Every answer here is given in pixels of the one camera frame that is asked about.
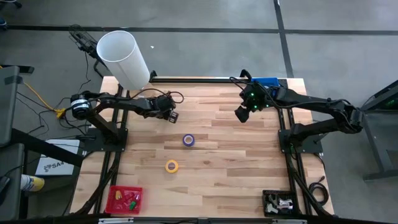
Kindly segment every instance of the wooden table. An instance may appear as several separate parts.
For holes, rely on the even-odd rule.
[[[287,79],[289,88],[306,94],[301,78]],[[175,110],[176,124],[155,118],[143,119],[129,112],[129,139],[122,154],[117,185],[144,188],[142,217],[261,218],[262,190],[289,190],[285,157],[280,152],[280,129],[274,108],[251,113],[246,123],[234,114],[242,99],[240,89],[229,83],[155,83],[163,91],[179,91],[185,101]],[[118,83],[104,77],[101,92],[115,94]],[[113,110],[101,115],[111,120]],[[311,112],[293,109],[296,123],[312,122]],[[185,147],[182,137],[193,134],[195,145]],[[103,152],[83,161],[71,212],[77,211],[97,187]],[[177,173],[169,174],[165,163],[174,159]],[[325,175],[319,159],[302,154],[307,183]],[[297,193],[304,212],[302,191]],[[104,191],[104,211],[108,187]],[[331,200],[325,205],[333,213]]]

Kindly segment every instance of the gray floor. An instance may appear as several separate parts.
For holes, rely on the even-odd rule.
[[[10,24],[118,27],[277,28],[271,0],[71,0],[21,1],[0,14]],[[280,0],[286,29],[398,30],[394,0]],[[103,32],[91,33],[97,40]],[[210,34],[135,32],[142,54],[160,76],[238,76],[242,68],[256,77],[286,77],[278,34]],[[376,91],[397,79],[398,36],[287,35],[294,77],[304,78],[309,95],[346,98],[361,106]],[[68,32],[9,30],[0,33],[0,62],[35,67],[24,77],[51,105],[75,93],[85,81],[84,54]],[[92,69],[86,90],[99,91]],[[19,91],[34,95],[24,86]],[[27,102],[36,111],[42,109]],[[316,120],[324,114],[314,113]],[[42,139],[78,134],[65,130],[53,114],[44,119],[50,131]],[[14,126],[30,131],[39,120],[17,104]],[[329,134],[323,141],[326,174],[337,215],[397,222],[398,179],[365,183],[377,171],[364,133]],[[30,216],[59,215],[68,202],[66,190],[32,200]]]

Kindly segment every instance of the red plastic container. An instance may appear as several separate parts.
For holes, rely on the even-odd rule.
[[[116,200],[116,191],[120,191],[122,198]],[[131,202],[136,206],[130,210]],[[111,214],[139,214],[142,202],[142,187],[111,186],[109,188],[108,201],[106,202],[106,213]]]

